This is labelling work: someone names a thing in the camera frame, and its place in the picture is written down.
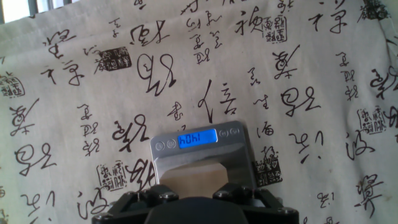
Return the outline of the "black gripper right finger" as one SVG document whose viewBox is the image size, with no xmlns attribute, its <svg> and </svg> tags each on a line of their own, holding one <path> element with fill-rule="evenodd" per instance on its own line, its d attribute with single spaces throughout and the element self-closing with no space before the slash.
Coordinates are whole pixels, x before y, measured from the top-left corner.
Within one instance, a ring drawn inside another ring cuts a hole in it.
<svg viewBox="0 0 398 224">
<path fill-rule="evenodd" d="M 299 212 L 283 204 L 266 189 L 227 183 L 212 198 L 237 205 L 248 223 L 299 224 Z"/>
</svg>

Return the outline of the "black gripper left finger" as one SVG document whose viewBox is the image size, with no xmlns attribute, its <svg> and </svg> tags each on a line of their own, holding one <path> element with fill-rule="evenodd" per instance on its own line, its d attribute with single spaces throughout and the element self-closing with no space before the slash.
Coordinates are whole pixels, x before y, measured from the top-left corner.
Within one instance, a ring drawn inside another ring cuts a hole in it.
<svg viewBox="0 0 398 224">
<path fill-rule="evenodd" d="M 144 223 L 149 212 L 158 205 L 179 199 L 178 193 L 166 185 L 154 185 L 139 192 L 128 191 L 107 212 L 91 219 L 92 224 Z"/>
</svg>

